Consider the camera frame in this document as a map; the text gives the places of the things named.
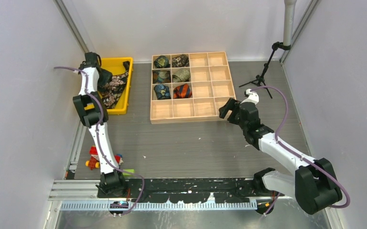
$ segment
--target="yellow plastic tray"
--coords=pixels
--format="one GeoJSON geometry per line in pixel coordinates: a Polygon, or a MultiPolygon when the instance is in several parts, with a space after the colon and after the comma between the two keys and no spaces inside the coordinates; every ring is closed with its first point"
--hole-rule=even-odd
{"type": "Polygon", "coordinates": [[[132,57],[120,57],[120,58],[102,58],[102,68],[112,72],[112,75],[123,74],[126,70],[123,66],[123,62],[130,61],[129,77],[127,78],[127,85],[124,89],[118,103],[114,109],[106,109],[110,115],[124,115],[127,112],[127,106],[129,105],[129,92],[130,83],[132,81],[133,72],[133,58],[132,57]]]}

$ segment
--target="lime green object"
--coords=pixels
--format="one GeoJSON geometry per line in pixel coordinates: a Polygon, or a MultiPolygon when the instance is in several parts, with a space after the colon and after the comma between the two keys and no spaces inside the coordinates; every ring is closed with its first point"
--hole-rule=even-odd
{"type": "MultiPolygon", "coordinates": [[[[124,169],[124,171],[129,172],[129,173],[135,173],[134,169],[124,169]]],[[[131,176],[130,174],[127,173],[123,173],[124,176],[131,176]]]]}

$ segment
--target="orange striped cloth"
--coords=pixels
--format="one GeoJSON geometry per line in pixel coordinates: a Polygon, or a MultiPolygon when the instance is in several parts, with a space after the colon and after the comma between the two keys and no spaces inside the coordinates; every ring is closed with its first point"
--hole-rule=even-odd
{"type": "Polygon", "coordinates": [[[187,83],[177,86],[173,90],[174,99],[184,99],[190,97],[192,97],[192,90],[187,83]]]}

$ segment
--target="gray wooden floor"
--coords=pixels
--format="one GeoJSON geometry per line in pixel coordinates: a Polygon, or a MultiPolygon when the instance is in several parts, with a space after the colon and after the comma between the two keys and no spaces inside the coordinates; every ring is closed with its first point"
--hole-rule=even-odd
{"type": "MultiPolygon", "coordinates": [[[[254,79],[263,69],[264,62],[230,62],[230,71],[237,100],[243,100],[244,90],[254,85],[238,88],[254,79]]],[[[109,137],[114,154],[122,154],[124,169],[135,169],[146,178],[154,177],[252,177],[267,167],[287,173],[275,159],[245,147],[239,126],[227,121],[157,124],[150,123],[150,64],[135,64],[132,88],[126,115],[110,115],[109,137]]],[[[293,99],[290,96],[285,74],[279,62],[272,62],[266,83],[282,90],[290,102],[288,120],[281,138],[307,153],[304,136],[299,125],[293,99]]],[[[285,113],[285,104],[279,94],[272,91],[270,99],[265,90],[258,91],[257,105],[262,123],[276,129],[285,113]]],[[[93,145],[86,132],[75,178],[99,179],[99,169],[89,170],[89,149],[93,145]]]]}

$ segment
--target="gray floor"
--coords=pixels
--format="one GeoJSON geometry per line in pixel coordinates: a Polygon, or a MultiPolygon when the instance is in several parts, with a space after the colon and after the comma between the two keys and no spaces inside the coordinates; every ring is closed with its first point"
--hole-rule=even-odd
{"type": "MultiPolygon", "coordinates": [[[[243,100],[244,90],[239,85],[260,74],[264,62],[230,62],[230,71],[238,100],[243,100]]],[[[126,115],[110,115],[108,131],[114,153],[123,155],[122,168],[135,169],[147,178],[154,177],[252,177],[267,167],[287,173],[284,167],[270,156],[252,146],[245,147],[240,127],[227,121],[157,124],[150,123],[150,64],[135,64],[132,88],[126,115]]],[[[279,62],[272,62],[266,83],[282,90],[290,102],[289,116],[280,133],[281,138],[307,153],[304,136],[290,96],[285,74],[279,62]]],[[[285,113],[279,94],[272,91],[270,99],[265,90],[258,92],[257,105],[262,123],[276,129],[285,113]]],[[[75,178],[98,179],[99,169],[89,170],[89,149],[93,145],[86,132],[75,178]]]]}
{"type": "Polygon", "coordinates": [[[102,211],[61,211],[57,229],[327,229],[323,211],[306,214],[292,199],[279,199],[266,218],[253,210],[132,212],[113,218],[102,211]]]}

